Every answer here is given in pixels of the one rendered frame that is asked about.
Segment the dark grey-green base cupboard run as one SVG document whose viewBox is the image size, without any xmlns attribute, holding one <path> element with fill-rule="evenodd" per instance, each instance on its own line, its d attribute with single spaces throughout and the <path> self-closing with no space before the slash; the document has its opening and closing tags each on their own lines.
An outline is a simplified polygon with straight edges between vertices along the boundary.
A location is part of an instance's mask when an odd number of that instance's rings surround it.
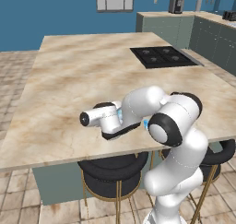
<svg viewBox="0 0 236 224">
<path fill-rule="evenodd" d="M 195 16 L 189 48 L 236 76 L 236 28 Z"/>
</svg>

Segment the grey-green island cabinet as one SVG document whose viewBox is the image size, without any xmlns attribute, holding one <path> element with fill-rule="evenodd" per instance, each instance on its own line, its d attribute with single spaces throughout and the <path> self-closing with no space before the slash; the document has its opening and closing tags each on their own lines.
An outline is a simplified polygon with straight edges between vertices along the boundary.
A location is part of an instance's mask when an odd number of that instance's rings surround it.
<svg viewBox="0 0 236 224">
<path fill-rule="evenodd" d="M 42 202 L 45 205 L 52 205 L 84 198 L 81 169 L 77 164 L 79 161 L 137 154 L 135 153 L 135 148 L 135 144 L 122 145 L 116 140 L 107 141 L 104 147 L 97 145 L 93 147 L 86 146 L 87 155 L 83 159 L 35 168 L 33 174 Z M 158 159 L 151 159 L 148 151 L 143 150 L 141 152 L 147 152 L 148 159 L 145 167 L 142 169 L 142 180 L 139 188 L 143 186 L 143 176 L 148 171 L 148 164 L 160 163 Z"/>
</svg>

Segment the black hob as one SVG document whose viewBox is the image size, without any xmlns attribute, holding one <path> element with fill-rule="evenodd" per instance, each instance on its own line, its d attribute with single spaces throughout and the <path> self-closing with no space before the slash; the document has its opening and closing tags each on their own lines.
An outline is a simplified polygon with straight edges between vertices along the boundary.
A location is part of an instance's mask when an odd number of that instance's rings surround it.
<svg viewBox="0 0 236 224">
<path fill-rule="evenodd" d="M 196 65 L 172 46 L 131 48 L 131 52 L 146 69 Z"/>
</svg>

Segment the black stool with gold legs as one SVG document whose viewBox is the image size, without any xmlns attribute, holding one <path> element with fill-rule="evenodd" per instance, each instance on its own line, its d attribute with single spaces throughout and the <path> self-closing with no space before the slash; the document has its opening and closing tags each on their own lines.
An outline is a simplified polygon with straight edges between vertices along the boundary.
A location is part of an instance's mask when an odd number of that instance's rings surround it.
<svg viewBox="0 0 236 224">
<path fill-rule="evenodd" d="M 99 200 L 114 202 L 116 224 L 120 224 L 121 202 L 130 200 L 139 188 L 147 161 L 147 152 L 79 161 L 84 201 L 87 201 L 88 191 Z"/>
<path fill-rule="evenodd" d="M 222 150 L 220 152 L 214 152 L 210 147 L 207 149 L 203 162 L 200 164 L 200 170 L 203 173 L 203 185 L 204 189 L 200 196 L 198 203 L 195 202 L 192 195 L 190 199 L 195 205 L 195 213 L 191 220 L 191 224 L 195 224 L 195 221 L 201 222 L 200 209 L 206 198 L 207 191 L 210 184 L 216 181 L 221 172 L 221 165 L 229 161 L 235 153 L 235 140 L 225 140 L 219 142 Z"/>
</svg>

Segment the grey coffee machine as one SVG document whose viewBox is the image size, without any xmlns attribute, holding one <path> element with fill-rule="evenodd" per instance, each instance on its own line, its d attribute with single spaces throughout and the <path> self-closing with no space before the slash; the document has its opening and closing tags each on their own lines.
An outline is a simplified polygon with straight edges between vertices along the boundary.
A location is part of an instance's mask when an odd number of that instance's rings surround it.
<svg viewBox="0 0 236 224">
<path fill-rule="evenodd" d="M 184 0 L 170 0 L 169 12 L 172 14 L 182 14 Z"/>
</svg>

